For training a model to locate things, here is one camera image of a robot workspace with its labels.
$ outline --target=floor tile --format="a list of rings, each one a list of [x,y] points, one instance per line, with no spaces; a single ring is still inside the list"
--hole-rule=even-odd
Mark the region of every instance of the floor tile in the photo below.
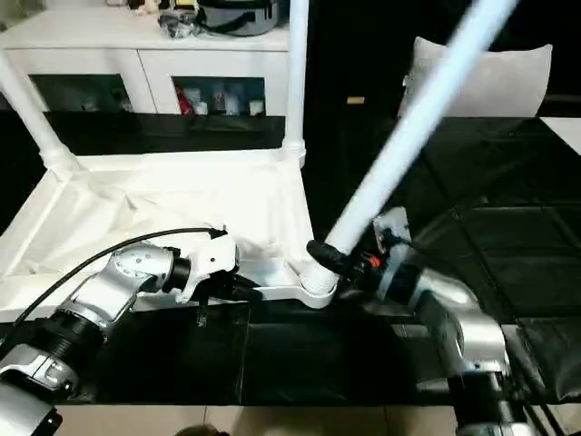
[[[456,434],[451,407],[386,408],[389,436],[450,436]]]
[[[385,415],[379,407],[210,407],[206,423],[231,436],[387,435]]]
[[[64,406],[56,436],[173,436],[202,424],[205,407]]]

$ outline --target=black ribbed joint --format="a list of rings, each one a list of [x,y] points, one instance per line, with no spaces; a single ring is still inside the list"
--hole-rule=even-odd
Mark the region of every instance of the black ribbed joint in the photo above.
[[[183,291],[188,278],[190,277],[190,270],[192,268],[192,263],[189,259],[183,259],[177,255],[173,256],[172,270],[163,285],[163,291],[169,292],[172,289],[180,289]]]
[[[99,327],[70,312],[57,311],[44,320],[29,345],[48,352],[77,374],[88,367],[104,344]]]

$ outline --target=white pillow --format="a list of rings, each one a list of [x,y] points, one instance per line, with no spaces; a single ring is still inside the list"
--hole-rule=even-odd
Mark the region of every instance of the white pillow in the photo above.
[[[400,115],[447,50],[416,38]],[[446,116],[535,116],[547,92],[552,51],[553,45],[545,45],[528,51],[485,52]]]

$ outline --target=white plastic pipe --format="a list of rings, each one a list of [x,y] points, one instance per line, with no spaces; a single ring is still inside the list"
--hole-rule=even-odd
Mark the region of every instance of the white plastic pipe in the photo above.
[[[16,72],[5,50],[1,49],[0,89],[33,136],[46,168],[56,171],[57,175],[63,177],[66,177],[66,173],[81,169],[74,155],[58,138],[53,127],[48,123],[43,112],[26,89],[24,79]]]
[[[419,90],[409,110],[383,146],[351,197],[326,242],[349,254],[406,174],[472,71],[517,4],[517,0],[477,0],[463,17],[447,55]],[[317,295],[333,291],[335,274],[317,263],[301,276]]]
[[[289,88],[282,150],[304,165],[306,148],[302,136],[307,70],[307,35],[309,33],[309,0],[290,1]]]

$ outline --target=black tabletop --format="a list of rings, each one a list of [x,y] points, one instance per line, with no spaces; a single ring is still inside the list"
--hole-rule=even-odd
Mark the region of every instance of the black tabletop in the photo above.
[[[280,118],[52,114],[76,154],[270,148]],[[323,239],[395,122],[309,120],[303,180]],[[14,114],[0,114],[5,228],[44,169]],[[581,388],[581,158],[537,119],[445,120],[386,209],[403,205],[416,243],[453,264],[536,375],[548,402]],[[362,245],[372,243],[366,236]],[[72,402],[445,403],[434,344],[401,309],[334,302],[129,314]]]

